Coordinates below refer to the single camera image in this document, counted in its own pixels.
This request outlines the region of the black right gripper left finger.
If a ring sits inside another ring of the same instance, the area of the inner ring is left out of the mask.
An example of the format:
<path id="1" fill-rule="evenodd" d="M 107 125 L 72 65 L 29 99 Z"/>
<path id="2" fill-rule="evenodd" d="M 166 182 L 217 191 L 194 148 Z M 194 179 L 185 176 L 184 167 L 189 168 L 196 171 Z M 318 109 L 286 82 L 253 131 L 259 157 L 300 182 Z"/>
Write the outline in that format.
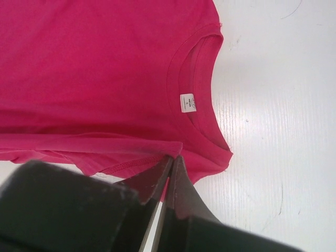
<path id="1" fill-rule="evenodd" d="M 143 251 L 174 159 L 165 156 L 152 168 L 116 184 L 138 193 L 115 241 L 115 251 Z"/>

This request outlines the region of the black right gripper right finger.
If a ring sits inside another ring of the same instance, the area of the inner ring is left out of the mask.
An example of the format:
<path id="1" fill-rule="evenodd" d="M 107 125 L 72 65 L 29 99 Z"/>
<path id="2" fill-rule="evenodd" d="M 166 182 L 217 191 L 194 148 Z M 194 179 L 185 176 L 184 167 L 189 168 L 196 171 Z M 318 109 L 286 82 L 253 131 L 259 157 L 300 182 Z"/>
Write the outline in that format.
<path id="1" fill-rule="evenodd" d="M 205 205 L 187 174 L 182 156 L 172 165 L 152 251 L 208 251 L 220 221 Z"/>

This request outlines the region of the pink t shirt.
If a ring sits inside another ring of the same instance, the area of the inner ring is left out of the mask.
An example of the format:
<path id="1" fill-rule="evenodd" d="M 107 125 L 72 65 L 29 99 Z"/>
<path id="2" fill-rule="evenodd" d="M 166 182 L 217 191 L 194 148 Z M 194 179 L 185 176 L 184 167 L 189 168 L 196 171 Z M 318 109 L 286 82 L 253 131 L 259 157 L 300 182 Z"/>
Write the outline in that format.
<path id="1" fill-rule="evenodd" d="M 221 173 L 220 29 L 213 1 L 1 1 L 1 160 L 126 179 L 181 155 L 192 182 Z"/>

